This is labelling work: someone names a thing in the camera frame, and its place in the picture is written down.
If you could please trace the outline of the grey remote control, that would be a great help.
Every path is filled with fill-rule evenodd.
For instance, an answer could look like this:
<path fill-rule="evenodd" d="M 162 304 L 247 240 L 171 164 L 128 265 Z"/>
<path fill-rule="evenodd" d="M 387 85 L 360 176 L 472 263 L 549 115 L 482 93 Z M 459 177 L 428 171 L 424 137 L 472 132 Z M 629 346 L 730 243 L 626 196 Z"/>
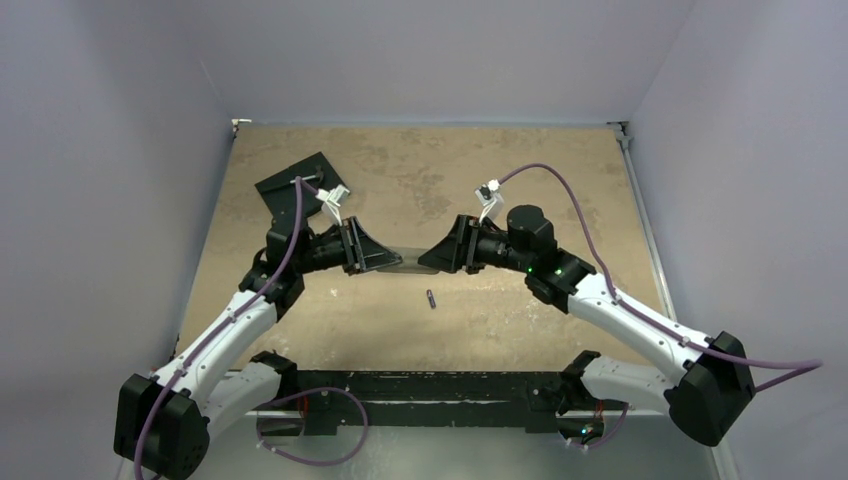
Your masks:
<path fill-rule="evenodd" d="M 425 248 L 392 247 L 401 257 L 401 262 L 387 269 L 390 273 L 434 275 L 438 271 L 419 263 L 419 258 L 427 252 Z"/>

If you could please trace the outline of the dark AAA battery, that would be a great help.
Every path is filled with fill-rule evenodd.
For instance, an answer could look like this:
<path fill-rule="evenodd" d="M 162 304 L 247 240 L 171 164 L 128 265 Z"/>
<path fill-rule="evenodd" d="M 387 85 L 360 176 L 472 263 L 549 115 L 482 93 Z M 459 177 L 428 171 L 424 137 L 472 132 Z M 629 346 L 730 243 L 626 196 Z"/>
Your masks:
<path fill-rule="evenodd" d="M 436 308 L 437 308 L 437 303 L 436 303 L 436 300 L 435 300 L 435 297 L 434 297 L 433 291 L 432 291 L 432 290 L 430 290 L 430 289 L 427 289 L 427 290 L 426 290 L 426 297 L 427 297 L 427 299 L 428 299 L 428 303 L 429 303 L 430 308 L 431 308 L 431 309 L 436 309 Z"/>

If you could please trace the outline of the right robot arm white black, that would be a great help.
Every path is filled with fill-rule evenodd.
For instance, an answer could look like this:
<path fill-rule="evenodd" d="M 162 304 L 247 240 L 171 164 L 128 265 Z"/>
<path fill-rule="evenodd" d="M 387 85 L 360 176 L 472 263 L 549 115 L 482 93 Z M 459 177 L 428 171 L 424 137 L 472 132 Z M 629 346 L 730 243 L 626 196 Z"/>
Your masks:
<path fill-rule="evenodd" d="M 591 264 L 559 247 L 541 208 L 519 205 L 505 228 L 489 219 L 456 218 L 444 239 L 418 264 L 475 274 L 487 266 L 519 272 L 541 303 L 584 320 L 623 342 L 647 365 L 590 354 L 561 381 L 576 407 L 616 400 L 667 415 L 692 440 L 718 445 L 756 395 L 743 343 L 676 323 L 621 291 Z"/>

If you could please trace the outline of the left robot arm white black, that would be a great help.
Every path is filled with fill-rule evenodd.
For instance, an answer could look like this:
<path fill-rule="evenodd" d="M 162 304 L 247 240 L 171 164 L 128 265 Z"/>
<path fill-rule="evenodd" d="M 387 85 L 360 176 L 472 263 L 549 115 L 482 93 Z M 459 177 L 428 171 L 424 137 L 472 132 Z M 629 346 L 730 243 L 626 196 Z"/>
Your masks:
<path fill-rule="evenodd" d="M 308 273 L 341 268 L 349 275 L 401 264 L 400 253 L 371 238 L 355 217 L 316 234 L 295 214 L 276 221 L 236 293 L 185 351 L 151 374 L 132 375 L 119 391 L 114 450 L 142 478 L 186 479 L 214 436 L 257 406 L 275 409 L 306 396 L 294 362 L 264 352 L 241 372 L 235 361 L 274 326 L 305 289 Z"/>

